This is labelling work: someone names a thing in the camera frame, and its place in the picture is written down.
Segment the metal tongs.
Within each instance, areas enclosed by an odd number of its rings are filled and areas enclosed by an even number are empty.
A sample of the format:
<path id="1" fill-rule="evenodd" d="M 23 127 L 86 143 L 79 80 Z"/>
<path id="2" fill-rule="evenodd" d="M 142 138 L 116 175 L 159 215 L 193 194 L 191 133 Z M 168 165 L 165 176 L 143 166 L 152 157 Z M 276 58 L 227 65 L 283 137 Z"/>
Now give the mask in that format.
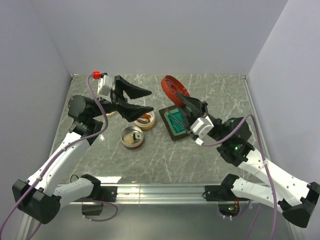
<path id="1" fill-rule="evenodd" d="M 171 116 L 171 118 L 172 118 L 178 125 L 180 125 L 180 126 L 185 130 L 185 132 L 186 132 L 188 135 L 191 134 L 191 131 L 188 130 L 188 129 L 186 129 L 185 126 L 184 126 L 182 123 L 180 123 L 180 122 L 175 118 L 175 116 L 174 116 L 169 110 L 167 111 L 167 113 Z"/>

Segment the orange food piece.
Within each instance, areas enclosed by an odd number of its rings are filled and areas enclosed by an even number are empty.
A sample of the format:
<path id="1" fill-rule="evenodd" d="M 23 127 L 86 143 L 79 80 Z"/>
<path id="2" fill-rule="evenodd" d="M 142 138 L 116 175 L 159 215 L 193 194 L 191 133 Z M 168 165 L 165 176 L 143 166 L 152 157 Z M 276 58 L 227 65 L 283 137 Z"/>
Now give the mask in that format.
<path id="1" fill-rule="evenodd" d="M 142 119 L 149 119 L 149 118 L 151 118 L 151 115 L 150 115 L 150 114 L 144 114 L 144 115 L 142 115 L 140 118 L 142 118 Z"/>

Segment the brown food piece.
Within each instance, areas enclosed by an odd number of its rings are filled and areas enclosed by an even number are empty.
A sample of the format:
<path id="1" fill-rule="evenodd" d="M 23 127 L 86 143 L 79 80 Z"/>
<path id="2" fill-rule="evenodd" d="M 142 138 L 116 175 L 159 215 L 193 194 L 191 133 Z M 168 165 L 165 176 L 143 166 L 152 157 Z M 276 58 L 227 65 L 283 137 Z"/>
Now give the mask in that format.
<path id="1" fill-rule="evenodd" d="M 150 123 L 151 121 L 149 118 L 144 118 L 144 119 L 138 119 L 137 122 L 140 124 L 146 125 L 146 124 Z"/>

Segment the red round lid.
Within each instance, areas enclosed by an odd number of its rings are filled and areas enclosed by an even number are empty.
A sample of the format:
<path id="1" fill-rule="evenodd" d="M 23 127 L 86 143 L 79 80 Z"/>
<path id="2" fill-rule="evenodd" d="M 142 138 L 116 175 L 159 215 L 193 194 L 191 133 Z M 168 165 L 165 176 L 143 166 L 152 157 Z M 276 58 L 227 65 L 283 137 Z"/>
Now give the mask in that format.
<path id="1" fill-rule="evenodd" d="M 161 80 L 161 87 L 165 95 L 177 106 L 185 107 L 186 105 L 182 100 L 177 96 L 177 93 L 180 93 L 184 96 L 189 97 L 190 94 L 185 86 L 171 75 L 165 75 Z"/>

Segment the sushi roll piece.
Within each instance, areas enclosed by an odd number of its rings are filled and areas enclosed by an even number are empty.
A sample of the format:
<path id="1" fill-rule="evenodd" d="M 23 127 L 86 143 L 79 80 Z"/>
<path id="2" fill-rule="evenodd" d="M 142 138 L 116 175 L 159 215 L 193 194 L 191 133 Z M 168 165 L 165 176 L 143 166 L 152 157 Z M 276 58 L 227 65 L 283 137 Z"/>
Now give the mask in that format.
<path id="1" fill-rule="evenodd" d="M 140 141 L 141 139 L 142 139 L 142 135 L 141 135 L 140 133 L 135 132 L 135 133 L 133 134 L 133 140 L 134 140 L 134 141 Z"/>

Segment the beige round bun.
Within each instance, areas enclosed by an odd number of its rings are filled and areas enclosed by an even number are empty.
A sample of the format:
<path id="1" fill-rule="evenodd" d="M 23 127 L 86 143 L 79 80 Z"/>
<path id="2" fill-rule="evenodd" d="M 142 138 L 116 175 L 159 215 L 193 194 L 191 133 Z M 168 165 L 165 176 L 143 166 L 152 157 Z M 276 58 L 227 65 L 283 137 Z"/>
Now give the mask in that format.
<path id="1" fill-rule="evenodd" d="M 125 135 L 123 137 L 123 142 L 126 143 L 127 145 L 133 145 L 135 143 L 132 135 Z"/>

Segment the cream round lid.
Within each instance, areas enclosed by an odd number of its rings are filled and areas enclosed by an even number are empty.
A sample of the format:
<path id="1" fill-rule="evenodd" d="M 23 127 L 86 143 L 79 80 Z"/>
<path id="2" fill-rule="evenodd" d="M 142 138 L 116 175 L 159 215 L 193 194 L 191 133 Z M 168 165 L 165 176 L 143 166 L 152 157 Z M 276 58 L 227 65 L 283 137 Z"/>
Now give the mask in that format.
<path id="1" fill-rule="evenodd" d="M 111 116 L 114 116 L 116 113 L 117 113 L 116 111 L 113 111 L 111 113 L 106 113 L 106 116 L 111 117 Z"/>

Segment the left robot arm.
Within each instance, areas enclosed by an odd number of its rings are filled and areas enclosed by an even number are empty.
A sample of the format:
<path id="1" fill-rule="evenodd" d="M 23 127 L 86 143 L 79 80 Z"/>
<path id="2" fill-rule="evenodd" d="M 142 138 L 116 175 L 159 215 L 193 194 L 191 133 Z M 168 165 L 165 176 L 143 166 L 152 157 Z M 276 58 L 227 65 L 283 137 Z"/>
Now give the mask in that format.
<path id="1" fill-rule="evenodd" d="M 102 197 L 101 181 L 84 174 L 78 180 L 58 186 L 68 169 L 91 147 L 108 127 L 108 120 L 96 117 L 118 112 L 128 122 L 153 111 L 153 107 L 128 103 L 128 99 L 139 99 L 152 94 L 150 90 L 135 86 L 122 76 L 110 77 L 105 73 L 93 73 L 88 80 L 96 79 L 110 96 L 74 95 L 68 101 L 68 116 L 73 119 L 64 140 L 45 164 L 26 181 L 17 180 L 12 186 L 16 207 L 45 225 L 52 221 L 64 206 L 81 198 L 89 201 Z"/>

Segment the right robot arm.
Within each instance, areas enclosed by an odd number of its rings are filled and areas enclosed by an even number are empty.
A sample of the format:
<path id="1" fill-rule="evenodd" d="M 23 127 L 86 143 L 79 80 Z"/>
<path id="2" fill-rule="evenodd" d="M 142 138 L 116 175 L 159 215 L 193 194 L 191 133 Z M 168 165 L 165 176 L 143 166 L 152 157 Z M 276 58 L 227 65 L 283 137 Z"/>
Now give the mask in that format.
<path id="1" fill-rule="evenodd" d="M 222 197 L 253 200 L 277 210 L 291 224 L 306 228 L 320 196 L 320 185 L 300 180 L 268 160 L 259 135 L 259 148 L 249 143 L 252 133 L 247 116 L 222 121 L 209 114 L 205 101 L 182 93 L 176 96 L 182 101 L 179 112 L 184 128 L 199 146 L 215 146 L 225 162 L 264 183 L 228 174 L 221 183 Z"/>

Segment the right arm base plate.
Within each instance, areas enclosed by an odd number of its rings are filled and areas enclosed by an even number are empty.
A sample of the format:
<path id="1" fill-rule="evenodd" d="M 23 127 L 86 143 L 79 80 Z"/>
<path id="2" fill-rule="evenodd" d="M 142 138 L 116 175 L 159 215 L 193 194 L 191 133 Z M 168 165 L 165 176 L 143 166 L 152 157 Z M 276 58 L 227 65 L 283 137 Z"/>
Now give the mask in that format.
<path id="1" fill-rule="evenodd" d="M 234 201 L 249 201 L 248 198 L 236 197 L 232 192 L 232 186 L 223 185 L 206 185 L 202 198 L 207 202 L 234 202 Z"/>

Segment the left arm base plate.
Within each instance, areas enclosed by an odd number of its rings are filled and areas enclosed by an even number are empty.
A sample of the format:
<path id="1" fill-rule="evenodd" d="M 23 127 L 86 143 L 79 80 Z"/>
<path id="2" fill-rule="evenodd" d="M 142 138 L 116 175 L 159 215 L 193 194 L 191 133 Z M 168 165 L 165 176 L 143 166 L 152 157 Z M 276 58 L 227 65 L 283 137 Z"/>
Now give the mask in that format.
<path id="1" fill-rule="evenodd" d="M 94 186 L 91 194 L 84 198 L 114 203 L 117 197 L 117 186 Z"/>

